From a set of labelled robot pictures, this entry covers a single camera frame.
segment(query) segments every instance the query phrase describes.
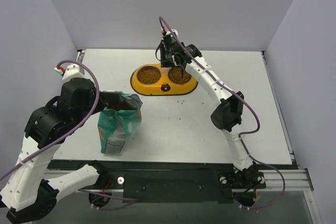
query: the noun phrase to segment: bag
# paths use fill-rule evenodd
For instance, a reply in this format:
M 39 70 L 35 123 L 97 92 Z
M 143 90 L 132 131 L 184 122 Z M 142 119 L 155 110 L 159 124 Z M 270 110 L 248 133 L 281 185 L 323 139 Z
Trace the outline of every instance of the bag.
M 98 120 L 101 153 L 120 156 L 141 124 L 142 102 L 137 94 L 104 91 L 108 95 L 114 103 L 100 112 Z

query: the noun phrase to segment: black logo on bowl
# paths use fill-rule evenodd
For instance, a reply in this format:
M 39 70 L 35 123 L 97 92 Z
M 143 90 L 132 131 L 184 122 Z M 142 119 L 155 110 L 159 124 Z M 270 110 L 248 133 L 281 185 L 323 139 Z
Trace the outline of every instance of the black logo on bowl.
M 170 86 L 169 86 L 169 84 L 162 84 L 162 85 L 161 85 L 161 90 L 162 90 L 163 92 L 168 92 L 168 91 L 170 90 Z

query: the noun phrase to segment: yellow tray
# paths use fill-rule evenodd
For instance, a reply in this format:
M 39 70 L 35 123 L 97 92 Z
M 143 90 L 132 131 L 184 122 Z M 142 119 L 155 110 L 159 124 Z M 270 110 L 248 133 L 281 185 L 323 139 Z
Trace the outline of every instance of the yellow tray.
M 160 79 L 150 85 L 142 84 L 137 76 L 139 70 L 143 68 L 157 68 L 160 71 Z M 137 68 L 131 76 L 131 86 L 133 90 L 141 95 L 183 95 L 193 92 L 197 87 L 197 81 L 191 77 L 190 81 L 185 84 L 176 84 L 168 77 L 171 68 L 161 68 L 160 64 L 147 64 Z

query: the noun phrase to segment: yellow pet bowl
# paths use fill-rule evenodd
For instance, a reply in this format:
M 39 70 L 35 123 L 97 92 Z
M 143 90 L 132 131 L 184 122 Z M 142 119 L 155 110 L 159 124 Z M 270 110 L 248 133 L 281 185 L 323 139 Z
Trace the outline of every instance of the yellow pet bowl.
M 162 68 L 160 64 L 139 67 L 131 77 L 131 86 L 141 95 L 183 95 L 197 87 L 195 78 L 180 68 Z

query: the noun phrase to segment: brown kibble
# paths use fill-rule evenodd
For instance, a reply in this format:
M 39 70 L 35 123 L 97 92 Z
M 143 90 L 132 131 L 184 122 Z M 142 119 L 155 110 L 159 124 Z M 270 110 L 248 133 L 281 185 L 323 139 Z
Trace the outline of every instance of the brown kibble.
M 186 71 L 183 72 L 182 77 L 182 71 L 180 67 L 171 68 L 168 72 L 168 77 L 175 84 L 186 84 L 191 79 L 191 75 Z
M 138 71 L 137 78 L 142 84 L 151 85 L 161 78 L 161 72 L 154 66 L 145 66 Z

